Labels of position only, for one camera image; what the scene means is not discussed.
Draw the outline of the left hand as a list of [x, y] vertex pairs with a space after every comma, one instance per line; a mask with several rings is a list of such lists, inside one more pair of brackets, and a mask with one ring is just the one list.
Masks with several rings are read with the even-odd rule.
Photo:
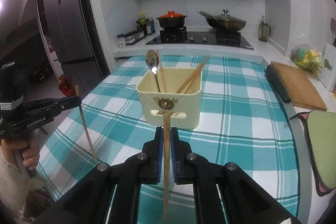
[[25, 168], [33, 170], [37, 167], [40, 157], [40, 149], [34, 132], [29, 132], [12, 139], [1, 140], [1, 152], [5, 160], [11, 164], [18, 165], [14, 150], [22, 151], [22, 162]]

